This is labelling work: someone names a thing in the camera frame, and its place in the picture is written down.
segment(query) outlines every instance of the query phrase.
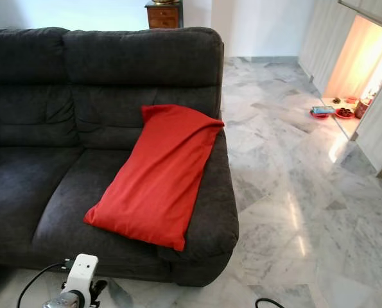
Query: marble floor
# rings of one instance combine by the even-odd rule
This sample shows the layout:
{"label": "marble floor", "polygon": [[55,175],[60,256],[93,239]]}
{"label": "marble floor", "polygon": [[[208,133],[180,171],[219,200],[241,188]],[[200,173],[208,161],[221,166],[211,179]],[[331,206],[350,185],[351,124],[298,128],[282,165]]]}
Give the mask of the marble floor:
{"label": "marble floor", "polygon": [[[316,89],[294,63],[227,59],[222,115],[240,239],[205,288],[109,279],[106,308],[382,308],[382,180],[333,119],[316,120]],[[34,271],[0,269],[0,307],[14,307]],[[24,297],[41,307],[66,275]]]}

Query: red pillow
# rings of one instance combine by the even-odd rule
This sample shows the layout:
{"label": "red pillow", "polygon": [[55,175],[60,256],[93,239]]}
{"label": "red pillow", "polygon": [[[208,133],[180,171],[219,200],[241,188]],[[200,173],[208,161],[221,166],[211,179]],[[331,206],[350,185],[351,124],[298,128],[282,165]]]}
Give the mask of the red pillow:
{"label": "red pillow", "polygon": [[223,122],[178,105],[142,107],[130,158],[83,221],[183,251],[205,163]]}

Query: sofa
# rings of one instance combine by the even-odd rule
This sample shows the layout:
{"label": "sofa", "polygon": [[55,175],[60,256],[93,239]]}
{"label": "sofa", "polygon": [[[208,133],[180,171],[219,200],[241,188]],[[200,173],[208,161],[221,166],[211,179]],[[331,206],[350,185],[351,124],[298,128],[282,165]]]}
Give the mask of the sofa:
{"label": "sofa", "polygon": [[223,43],[207,28],[0,30],[0,264],[41,269],[79,253],[97,275],[206,286],[238,215],[221,131],[183,252],[83,223],[141,134],[142,105],[219,118]]}

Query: sofa seat cushion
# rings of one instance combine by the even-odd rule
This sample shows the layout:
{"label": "sofa seat cushion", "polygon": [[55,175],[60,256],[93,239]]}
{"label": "sofa seat cushion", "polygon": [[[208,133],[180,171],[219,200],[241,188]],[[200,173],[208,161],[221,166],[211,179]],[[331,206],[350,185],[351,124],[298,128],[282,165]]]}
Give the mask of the sofa seat cushion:
{"label": "sofa seat cushion", "polygon": [[45,206],[82,151],[82,148],[0,148],[1,262],[29,250]]}
{"label": "sofa seat cushion", "polygon": [[79,253],[97,255],[97,273],[164,280],[169,264],[152,244],[127,239],[83,223],[85,213],[102,197],[130,151],[84,151],[50,199],[33,239],[36,253],[52,260]]}

